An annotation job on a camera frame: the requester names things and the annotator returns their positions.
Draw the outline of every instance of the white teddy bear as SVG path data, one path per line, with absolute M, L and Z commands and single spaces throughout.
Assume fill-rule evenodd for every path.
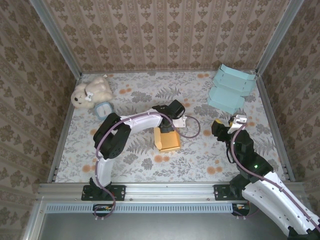
M 90 109 L 95 104 L 110 101 L 114 96 L 106 80 L 107 77 L 107 75 L 99 76 L 89 84 L 81 83 L 76 86 L 71 95 L 73 106 Z

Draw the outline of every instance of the table surface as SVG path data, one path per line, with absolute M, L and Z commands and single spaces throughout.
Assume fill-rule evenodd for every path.
M 153 129 L 131 135 L 124 151 L 116 158 L 113 182 L 216 182 L 230 181 L 239 171 L 226 157 L 226 146 L 211 134 L 216 118 L 228 124 L 230 114 L 207 104 L 208 93 L 216 72 L 116 73 L 108 77 L 115 95 L 110 101 L 115 113 L 127 116 L 147 111 L 155 105 L 168 105 L 177 99 L 185 106 L 186 115 L 201 123 L 198 137 L 181 137 L 181 149 L 159 153 L 154 145 Z M 89 83 L 101 74 L 84 74 Z M 284 172 L 270 131 L 268 120 L 255 87 L 239 113 L 248 117 L 250 137 L 255 150 L 263 156 L 284 180 Z M 94 175 L 96 162 L 93 135 L 102 124 L 94 109 L 75 109 L 61 162 L 56 176 L 59 183 L 86 183 Z M 192 136 L 198 125 L 187 119 L 181 132 Z

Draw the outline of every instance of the purple cable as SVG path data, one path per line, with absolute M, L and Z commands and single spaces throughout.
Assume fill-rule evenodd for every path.
M 145 113 L 141 113 L 141 114 L 138 114 L 138 115 L 135 115 L 135 116 L 132 116 L 132 117 L 128 117 L 126 119 L 123 119 L 119 122 L 117 122 L 115 125 L 113 125 L 106 133 L 105 135 L 103 136 L 103 138 L 101 139 L 101 141 L 99 142 L 97 148 L 96 148 L 96 151 L 95 151 L 95 156 L 97 157 L 97 161 L 95 163 L 95 168 L 94 168 L 94 176 L 95 176 L 95 181 L 97 183 L 97 185 L 102 189 L 104 190 L 107 194 L 109 194 L 111 197 L 112 197 L 112 201 L 113 201 L 113 206 L 112 206 L 112 209 L 111 211 L 104 217 L 99 217 L 97 216 L 97 209 L 100 208 L 101 206 L 99 207 L 96 207 L 94 209 L 94 212 L 93 212 L 93 215 L 95 216 L 96 219 L 98 218 L 108 218 L 112 213 L 113 211 L 115 210 L 116 208 L 116 199 L 115 199 L 115 196 L 108 190 L 106 189 L 104 186 L 101 185 L 101 183 L 99 182 L 98 180 L 98 162 L 100 160 L 100 156 L 99 156 L 99 150 L 101 148 L 101 145 L 103 144 L 103 142 L 106 140 L 106 138 L 108 137 L 108 135 L 112 132 L 112 130 L 114 130 L 116 127 L 118 127 L 120 124 L 126 122 L 126 121 L 130 121 L 130 120 L 133 120 L 133 119 L 136 119 L 136 118 L 139 118 L 139 117 L 143 117 L 143 116 L 148 116 L 148 115 L 160 115 L 164 118 L 166 118 L 169 123 L 172 125 L 173 129 L 181 136 L 181 137 L 184 137 L 186 139 L 193 139 L 195 137 L 197 137 L 199 134 L 200 134 L 200 131 L 201 131 L 201 126 L 200 126 L 200 122 L 198 121 L 198 119 L 196 119 L 195 117 L 193 116 L 188 116 L 186 115 L 187 118 L 191 118 L 191 119 L 194 119 L 197 123 L 198 123 L 198 126 L 199 126 L 199 130 L 198 132 L 194 135 L 194 136 L 186 136 L 186 135 L 183 135 L 182 133 L 180 133 L 178 131 L 178 129 L 175 127 L 174 123 L 172 122 L 172 120 L 165 114 L 161 113 L 161 112 L 145 112 Z
M 246 124 L 243 124 L 234 134 L 233 138 L 232 138 L 232 143 L 235 143 L 236 142 L 236 138 L 238 136 L 238 134 L 240 133 L 240 131 L 246 126 Z M 232 157 L 233 159 L 235 160 L 236 164 L 242 169 L 244 170 L 245 172 L 247 172 L 248 174 L 252 175 L 252 176 L 255 176 L 261 180 L 264 180 L 272 185 L 274 185 L 275 187 L 277 187 L 279 190 L 282 189 L 282 187 L 280 185 L 278 185 L 276 182 L 273 182 L 263 176 L 260 176 L 248 169 L 246 169 L 240 162 L 239 160 L 237 159 L 237 156 L 236 156 L 236 153 L 235 153 L 235 145 L 232 144 L 233 147 L 231 147 L 231 153 L 232 153 Z M 294 198 L 292 196 L 290 196 L 290 194 L 285 191 L 284 189 L 281 190 L 290 200 L 291 202 L 293 202 L 293 204 L 303 213 L 304 216 L 306 216 L 307 220 L 310 221 L 314 227 L 320 232 L 320 227 L 315 223 L 315 221 L 307 214 L 307 212 L 294 200 Z

